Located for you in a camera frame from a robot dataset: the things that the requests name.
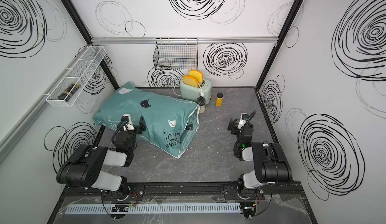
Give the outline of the teal cat print pillow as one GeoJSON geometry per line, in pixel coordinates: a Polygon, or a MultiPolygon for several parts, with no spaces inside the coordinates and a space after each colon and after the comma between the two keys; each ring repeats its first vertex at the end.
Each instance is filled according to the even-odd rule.
{"type": "Polygon", "coordinates": [[[93,123],[116,130],[126,114],[135,126],[143,118],[146,131],[138,137],[179,159],[200,126],[199,111],[193,101],[143,91],[127,82],[104,102],[93,123]]]}

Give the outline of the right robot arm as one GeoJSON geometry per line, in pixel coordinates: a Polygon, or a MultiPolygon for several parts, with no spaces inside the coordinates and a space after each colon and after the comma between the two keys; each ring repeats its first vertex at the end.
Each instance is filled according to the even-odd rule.
{"type": "Polygon", "coordinates": [[[240,161],[253,163],[253,170],[238,178],[236,190],[241,198],[249,198],[253,190],[266,184],[293,181],[293,173],[281,145],[253,142],[253,124],[248,119],[230,119],[227,130],[236,136],[234,156],[240,161]]]}

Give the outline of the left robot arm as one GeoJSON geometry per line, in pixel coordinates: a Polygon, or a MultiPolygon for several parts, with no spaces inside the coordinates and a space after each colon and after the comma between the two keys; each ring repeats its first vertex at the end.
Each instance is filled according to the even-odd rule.
{"type": "Polygon", "coordinates": [[[124,201],[132,193],[127,178],[107,173],[104,166],[129,167],[137,147],[136,137],[146,131],[143,116],[134,125],[129,114],[121,117],[111,142],[114,148],[81,145],[61,166],[56,181],[72,187],[110,191],[116,199],[124,201]]]}

